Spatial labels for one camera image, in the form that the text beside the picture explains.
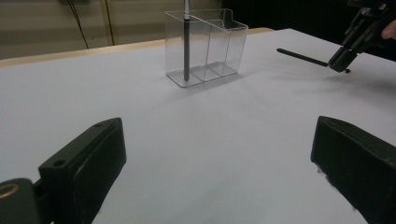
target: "wall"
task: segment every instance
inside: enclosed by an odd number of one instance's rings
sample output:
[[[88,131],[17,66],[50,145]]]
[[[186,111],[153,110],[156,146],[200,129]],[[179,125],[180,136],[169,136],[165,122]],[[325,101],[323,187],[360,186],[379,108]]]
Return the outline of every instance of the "wall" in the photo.
[[[182,0],[74,0],[89,48],[164,38],[163,13]],[[221,0],[191,0],[191,9]],[[0,59],[85,49],[67,0],[0,1]]]
[[[291,28],[336,44],[342,44],[345,30],[359,11],[349,7],[347,0],[224,0],[223,7],[232,9],[235,19],[250,28]],[[396,61],[396,41],[387,42],[386,49],[366,52]]]

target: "black pen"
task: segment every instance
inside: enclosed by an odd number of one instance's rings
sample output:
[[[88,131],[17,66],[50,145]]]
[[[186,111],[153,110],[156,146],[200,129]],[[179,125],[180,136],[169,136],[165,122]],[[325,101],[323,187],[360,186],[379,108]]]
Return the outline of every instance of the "black pen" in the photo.
[[[184,1],[184,81],[190,79],[190,0]]]
[[[309,57],[306,57],[304,55],[288,51],[286,49],[277,49],[276,51],[279,52],[279,53],[283,53],[283,54],[289,55],[289,56],[291,56],[293,58],[298,58],[298,59],[304,60],[304,61],[309,62],[309,63],[315,63],[315,64],[323,66],[323,67],[329,66],[328,63],[325,63],[325,62],[322,62],[322,61],[319,61],[319,60],[316,60],[316,59],[313,59],[313,58],[309,58]]]

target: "robotic arm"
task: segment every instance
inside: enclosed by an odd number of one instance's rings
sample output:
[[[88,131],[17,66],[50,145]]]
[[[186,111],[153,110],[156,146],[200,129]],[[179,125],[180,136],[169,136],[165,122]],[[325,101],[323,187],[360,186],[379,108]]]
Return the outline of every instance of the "robotic arm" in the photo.
[[[347,67],[355,60],[358,54],[370,47],[385,47],[387,41],[381,38],[384,28],[396,20],[396,0],[348,0],[351,7],[360,7],[345,32],[342,47],[335,52],[328,63],[321,62],[301,54],[285,49],[277,51],[311,63],[330,67],[336,72],[347,72]]]

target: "mounting hole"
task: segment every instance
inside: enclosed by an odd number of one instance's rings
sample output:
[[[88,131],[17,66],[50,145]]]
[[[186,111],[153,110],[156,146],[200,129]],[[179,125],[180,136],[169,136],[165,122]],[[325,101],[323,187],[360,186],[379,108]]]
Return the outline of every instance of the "mounting hole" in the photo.
[[[0,187],[0,199],[4,199],[9,195],[15,193],[20,188],[19,184],[7,184]]]
[[[66,161],[64,160],[60,160],[60,161],[56,161],[55,163],[53,163],[53,166],[62,166]]]

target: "dark background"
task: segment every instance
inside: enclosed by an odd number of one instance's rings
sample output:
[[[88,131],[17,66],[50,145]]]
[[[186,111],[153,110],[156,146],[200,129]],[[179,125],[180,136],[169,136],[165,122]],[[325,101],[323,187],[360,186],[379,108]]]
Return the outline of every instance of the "dark background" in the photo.
[[[358,13],[347,0],[223,0],[236,21],[249,28],[274,30],[291,28],[341,45],[344,32]],[[367,53],[396,62],[396,41],[386,49],[371,48]]]

